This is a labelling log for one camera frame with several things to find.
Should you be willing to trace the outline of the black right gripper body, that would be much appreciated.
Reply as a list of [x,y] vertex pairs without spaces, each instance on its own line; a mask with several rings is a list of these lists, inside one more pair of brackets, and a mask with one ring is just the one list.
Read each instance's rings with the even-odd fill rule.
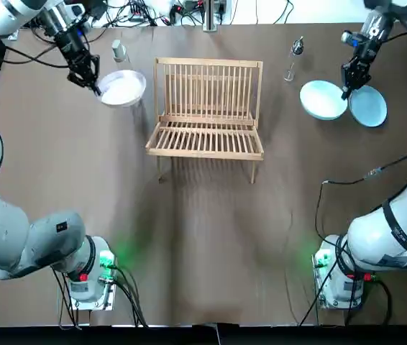
[[351,39],[354,48],[351,63],[371,65],[380,49],[380,40],[368,38],[362,34],[353,34]]

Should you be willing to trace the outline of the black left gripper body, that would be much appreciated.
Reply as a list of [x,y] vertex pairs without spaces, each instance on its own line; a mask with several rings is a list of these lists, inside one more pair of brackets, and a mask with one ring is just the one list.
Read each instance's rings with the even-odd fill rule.
[[91,54],[84,45],[83,34],[79,26],[72,26],[53,37],[69,68],[91,68]]

